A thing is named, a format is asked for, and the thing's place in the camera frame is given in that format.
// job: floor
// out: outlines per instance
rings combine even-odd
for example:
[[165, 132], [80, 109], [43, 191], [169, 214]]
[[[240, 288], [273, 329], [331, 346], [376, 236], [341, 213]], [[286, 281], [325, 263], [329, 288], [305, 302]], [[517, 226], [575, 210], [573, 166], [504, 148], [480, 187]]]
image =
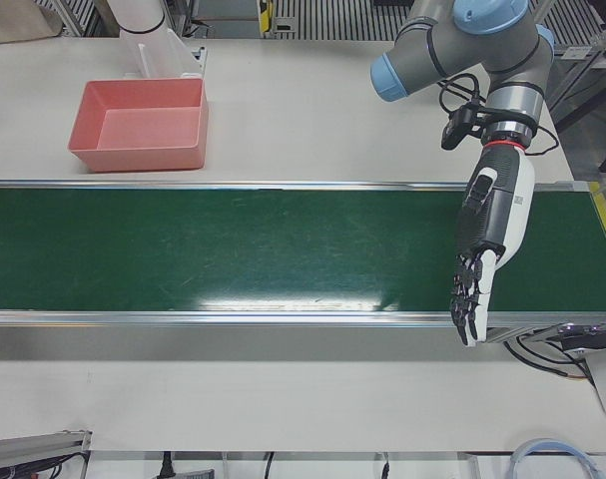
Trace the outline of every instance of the floor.
[[[556, 62], [550, 78], [550, 88], [566, 71], [566, 62]], [[588, 90], [565, 100], [554, 112], [554, 121], [560, 120], [572, 109], [606, 86], [606, 70], [592, 70], [582, 79], [576, 92], [593, 85]], [[560, 135], [562, 147], [576, 180], [598, 182], [606, 199], [606, 174], [598, 171], [598, 166], [606, 157], [606, 104], [581, 119]]]

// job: conveyor belt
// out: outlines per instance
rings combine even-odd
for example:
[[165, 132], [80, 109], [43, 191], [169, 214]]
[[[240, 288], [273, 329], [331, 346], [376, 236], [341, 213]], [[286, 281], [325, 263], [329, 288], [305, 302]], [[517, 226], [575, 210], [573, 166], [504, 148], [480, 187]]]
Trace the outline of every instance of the conveyor belt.
[[[0, 189], [0, 310], [447, 311], [460, 192]], [[495, 311], [606, 311], [587, 193], [536, 193]]]

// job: wire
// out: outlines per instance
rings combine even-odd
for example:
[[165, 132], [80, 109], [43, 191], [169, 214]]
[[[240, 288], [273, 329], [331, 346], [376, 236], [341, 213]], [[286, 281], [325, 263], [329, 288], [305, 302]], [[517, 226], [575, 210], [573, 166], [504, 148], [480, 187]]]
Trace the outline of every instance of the wire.
[[580, 369], [582, 371], [582, 373], [586, 376], [586, 378], [589, 380], [589, 382], [591, 383], [591, 385], [593, 387], [595, 387], [595, 380], [593, 379], [593, 374], [591, 374], [591, 371], [589, 371], [589, 366], [587, 365], [585, 359], [576, 359], [572, 355], [570, 355], [567, 352], [565, 352], [564, 349], [562, 349], [560, 346], [558, 346], [556, 344], [553, 344], [550, 341], [546, 341], [546, 344], [548, 346], [551, 346], [554, 349], [557, 349], [565, 357], [567, 357], [568, 359], [570, 359], [573, 362], [573, 364], [575, 365], [575, 367], [577, 367], [578, 369]]
[[63, 465], [59, 464], [57, 467], [52, 469], [52, 474], [50, 475], [50, 479], [56, 479], [61, 475], [61, 471], [63, 470]]
[[520, 339], [520, 337], [521, 337], [521, 336], [518, 336], [518, 337], [516, 337], [516, 338], [515, 338], [515, 340], [516, 340], [516, 342], [518, 343], [518, 345], [519, 345], [519, 346], [520, 346], [522, 349], [524, 349], [526, 352], [528, 352], [528, 353], [529, 353], [529, 354], [531, 354], [532, 356], [537, 357], [538, 359], [542, 359], [543, 361], [551, 362], [551, 363], [553, 363], [553, 364], [574, 364], [574, 363], [575, 363], [575, 361], [574, 361], [574, 360], [570, 360], [570, 361], [560, 361], [560, 360], [557, 360], [557, 359], [551, 359], [550, 357], [543, 356], [542, 354], [537, 353], [537, 352], [535, 352], [534, 350], [532, 350], [532, 349], [528, 348], [527, 346], [525, 346], [525, 345], [522, 343], [522, 340]]
[[265, 479], [270, 479], [270, 469], [272, 469], [272, 461], [274, 460], [275, 454], [276, 454], [276, 452], [274, 452], [274, 451], [270, 452], [270, 456], [268, 457], [268, 460], [267, 460], [267, 466], [265, 468]]
[[[463, 78], [469, 79], [469, 80], [471, 80], [471, 82], [473, 82], [473, 90], [469, 90], [468, 88], [463, 87], [462, 85], [457, 83], [458, 80], [462, 80]], [[467, 102], [471, 101], [473, 99], [480, 100], [480, 101], [484, 100], [480, 97], [480, 82], [477, 79], [477, 77], [471, 73], [460, 73], [458, 75], [455, 75], [455, 76], [449, 78], [448, 80], [446, 80], [444, 82], [438, 82], [438, 86], [440, 87], [440, 94], [438, 95], [438, 103], [440, 104], [440, 108], [442, 110], [444, 110], [448, 115], [451, 115], [454, 112], [454, 110], [450, 110], [444, 104], [444, 94], [445, 93], [450, 93], [451, 95], [455, 95], [456, 97], [461, 98], [462, 100], [465, 100]], [[467, 93], [468, 95], [470, 95], [470, 97], [466, 97], [466, 96], [462, 95], [459, 91], [456, 92], [455, 90], [452, 90], [452, 88], [456, 88], [459, 91]]]
[[513, 357], [515, 357], [518, 361], [526, 364], [527, 366], [533, 367], [534, 369], [538, 369], [540, 371], [545, 371], [545, 372], [550, 372], [551, 374], [555, 374], [560, 377], [565, 377], [567, 379], [588, 379], [588, 377], [585, 377], [585, 376], [576, 376], [573, 374], [569, 374], [568, 372], [561, 371], [559, 369], [554, 369], [553, 367], [543, 366], [542, 364], [533, 362], [533, 361], [527, 359], [526, 357], [518, 354], [516, 351], [514, 351], [508, 342], [504, 341], [502, 344], [504, 345], [506, 350], [509, 351], [511, 353], [511, 355]]
[[541, 152], [534, 152], [534, 153], [528, 153], [527, 152], [525, 154], [527, 157], [541, 157], [543, 155], [546, 155], [549, 152], [552, 152], [556, 148], [560, 148], [560, 140], [558, 139], [558, 137], [551, 130], [548, 130], [547, 128], [544, 128], [542, 125], [538, 125], [538, 130], [542, 130], [549, 137], [551, 137], [551, 139], [553, 140], [553, 146], [547, 148], [546, 150], [542, 150]]
[[384, 453], [384, 466], [382, 466], [382, 474], [380, 475], [380, 479], [387, 479], [389, 477], [389, 453]]
[[83, 452], [76, 452], [74, 454], [69, 454], [67, 456], [58, 456], [52, 457], [48, 459], [41, 459], [38, 461], [27, 462], [23, 464], [17, 464], [12, 467], [3, 467], [0, 468], [0, 479], [8, 479], [10, 477], [24, 478], [29, 477], [32, 474], [37, 474], [43, 471], [49, 471], [53, 469], [50, 478], [57, 478], [62, 471], [62, 464], [66, 461], [69, 461], [73, 457], [82, 456], [83, 459], [87, 462], [89, 460], [89, 455]]

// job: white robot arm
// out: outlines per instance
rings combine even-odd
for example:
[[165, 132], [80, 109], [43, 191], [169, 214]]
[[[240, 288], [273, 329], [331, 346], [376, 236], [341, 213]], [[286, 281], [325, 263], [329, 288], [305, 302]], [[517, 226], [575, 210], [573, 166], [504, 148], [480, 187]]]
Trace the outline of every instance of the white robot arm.
[[416, 0], [394, 47], [371, 65], [385, 101], [478, 63], [489, 74], [486, 106], [476, 92], [451, 113], [442, 140], [451, 150], [475, 135], [484, 146], [456, 227], [451, 317], [466, 345], [486, 339], [493, 275], [520, 248], [533, 195], [524, 151], [537, 131], [553, 35], [535, 25], [528, 7], [528, 0]]

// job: metal bracket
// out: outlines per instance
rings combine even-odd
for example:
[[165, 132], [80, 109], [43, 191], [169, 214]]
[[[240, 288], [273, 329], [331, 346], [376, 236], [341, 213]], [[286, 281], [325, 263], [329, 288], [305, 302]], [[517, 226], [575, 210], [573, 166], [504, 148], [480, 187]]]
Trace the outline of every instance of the metal bracket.
[[90, 431], [64, 431], [44, 436], [0, 440], [0, 468], [88, 452], [91, 436]]

